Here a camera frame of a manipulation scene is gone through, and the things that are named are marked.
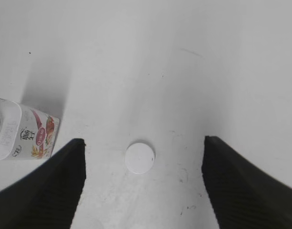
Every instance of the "white surface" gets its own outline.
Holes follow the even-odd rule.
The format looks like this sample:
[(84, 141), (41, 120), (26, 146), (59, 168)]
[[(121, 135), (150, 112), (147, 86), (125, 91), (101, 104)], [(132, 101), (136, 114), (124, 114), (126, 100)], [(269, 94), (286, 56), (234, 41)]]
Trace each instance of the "white surface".
[[(63, 115), (56, 150), (85, 139), (72, 228), (216, 229), (205, 135), (292, 187), (292, 0), (0, 1), (0, 97)], [(0, 189), (40, 163), (0, 162)]]
[(125, 164), (135, 174), (145, 174), (154, 164), (154, 151), (145, 143), (135, 143), (126, 151)]

